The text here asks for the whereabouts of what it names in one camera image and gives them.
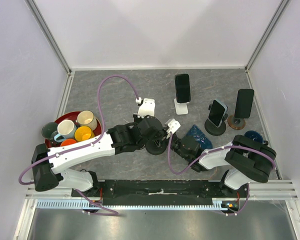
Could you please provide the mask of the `black round phone stand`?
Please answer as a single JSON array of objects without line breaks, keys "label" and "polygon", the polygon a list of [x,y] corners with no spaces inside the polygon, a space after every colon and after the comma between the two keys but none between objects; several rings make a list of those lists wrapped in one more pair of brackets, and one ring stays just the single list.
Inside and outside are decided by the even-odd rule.
[{"label": "black round phone stand", "polygon": [[157,156],[157,155],[163,154],[166,151],[167,148],[166,149],[164,149],[164,148],[163,149],[155,148],[154,141],[149,141],[145,145],[145,149],[149,154]]}]

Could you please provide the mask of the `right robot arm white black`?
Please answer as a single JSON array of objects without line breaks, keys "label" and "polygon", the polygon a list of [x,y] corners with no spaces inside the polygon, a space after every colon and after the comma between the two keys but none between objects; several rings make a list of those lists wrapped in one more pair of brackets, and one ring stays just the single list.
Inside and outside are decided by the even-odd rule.
[{"label": "right robot arm white black", "polygon": [[239,188],[250,182],[267,183],[270,173],[276,167],[277,153],[265,143],[252,140],[244,135],[236,135],[234,139],[220,147],[203,149],[191,135],[183,138],[167,133],[163,139],[148,143],[147,151],[153,155],[161,155],[168,150],[168,164],[171,164],[171,151],[188,162],[188,166],[176,172],[181,175],[188,169],[206,172],[220,166],[231,166],[219,184],[219,191],[225,197],[232,196]]}]

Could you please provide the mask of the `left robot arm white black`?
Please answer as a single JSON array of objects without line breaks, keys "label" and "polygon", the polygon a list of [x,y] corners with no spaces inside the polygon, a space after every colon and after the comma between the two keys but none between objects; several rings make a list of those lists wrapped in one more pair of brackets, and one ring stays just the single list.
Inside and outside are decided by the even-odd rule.
[{"label": "left robot arm white black", "polygon": [[63,186],[94,197],[100,191],[96,174],[71,170],[71,167],[96,158],[141,150],[148,144],[164,139],[166,135],[162,123],[148,115],[68,146],[47,148],[44,143],[39,144],[31,160],[34,188],[37,192],[45,192]]}]

